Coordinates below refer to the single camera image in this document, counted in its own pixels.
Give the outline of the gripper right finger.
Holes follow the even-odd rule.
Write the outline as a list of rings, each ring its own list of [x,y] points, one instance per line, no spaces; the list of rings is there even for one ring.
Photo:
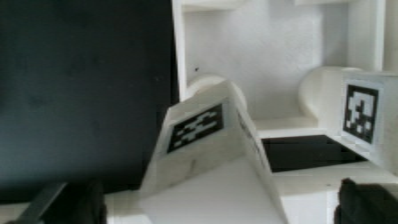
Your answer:
[[[335,224],[398,224],[398,184],[342,180]]]

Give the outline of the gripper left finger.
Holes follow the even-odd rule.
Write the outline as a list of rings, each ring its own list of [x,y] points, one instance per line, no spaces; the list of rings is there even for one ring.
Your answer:
[[[50,184],[13,224],[109,224],[102,182]]]

